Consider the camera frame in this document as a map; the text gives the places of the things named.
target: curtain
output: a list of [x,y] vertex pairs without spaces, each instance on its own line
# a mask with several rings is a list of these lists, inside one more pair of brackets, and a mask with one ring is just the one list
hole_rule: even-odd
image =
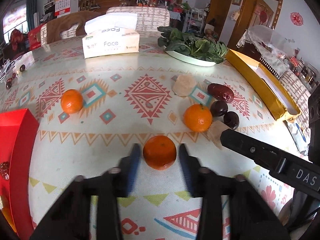
[[26,11],[27,11],[28,28],[29,28],[29,31],[31,31],[32,29],[35,28],[33,15],[37,12],[37,0],[27,0]]

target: leafy green vegetable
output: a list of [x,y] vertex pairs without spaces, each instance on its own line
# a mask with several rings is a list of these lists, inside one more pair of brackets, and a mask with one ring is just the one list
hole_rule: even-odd
[[162,37],[158,38],[160,47],[166,46],[166,51],[175,51],[180,54],[200,60],[223,62],[228,49],[223,42],[209,41],[197,38],[193,33],[182,33],[172,27],[158,27]]

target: green triangle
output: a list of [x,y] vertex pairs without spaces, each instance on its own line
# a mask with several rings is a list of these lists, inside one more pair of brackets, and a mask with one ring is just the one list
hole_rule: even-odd
[[146,200],[148,200],[151,204],[155,205],[155,206],[159,206],[162,201],[165,200],[165,198],[169,195],[169,193],[167,194],[156,194],[156,195],[147,195],[147,196],[143,196]]
[[257,172],[260,172],[261,167],[258,165],[258,166],[255,166],[253,169],[254,169],[255,171],[257,171]]
[[44,182],[42,183],[42,185],[44,186],[46,192],[48,192],[49,194],[57,188],[56,186],[46,184]]
[[29,177],[29,181],[32,187],[35,187],[35,185],[37,185],[40,181],[37,179],[34,179],[32,177]]
[[132,204],[132,202],[135,201],[136,199],[137,199],[137,197],[135,197],[135,196],[117,198],[118,202],[123,207],[130,206]]
[[91,203],[96,206],[98,203],[98,196],[91,196]]
[[175,192],[175,195],[177,195],[179,198],[182,198],[185,201],[188,201],[191,198],[189,192],[187,192],[185,190],[184,191]]
[[245,176],[246,178],[249,178],[251,170],[247,170],[244,173],[242,173],[243,176]]

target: plate of vegetables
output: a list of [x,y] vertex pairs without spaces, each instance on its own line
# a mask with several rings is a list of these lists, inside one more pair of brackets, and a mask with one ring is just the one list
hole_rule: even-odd
[[161,37],[158,46],[165,47],[164,51],[181,61],[210,67],[223,62],[228,49],[223,42],[209,41],[197,38],[193,33],[182,33],[170,26],[158,27]]

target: white plate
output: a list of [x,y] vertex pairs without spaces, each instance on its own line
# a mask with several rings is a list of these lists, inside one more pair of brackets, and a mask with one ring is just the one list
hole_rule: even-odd
[[168,53],[171,57],[174,57],[174,58],[176,58],[178,60],[181,60],[183,62],[187,62],[187,63],[193,64],[193,65],[197,65],[197,66],[212,67],[212,66],[214,66],[216,64],[215,62],[199,60],[199,59],[196,59],[196,58],[193,58],[193,57],[182,55],[182,54],[180,54],[178,52],[175,52],[175,51],[166,51],[165,50],[165,52]]

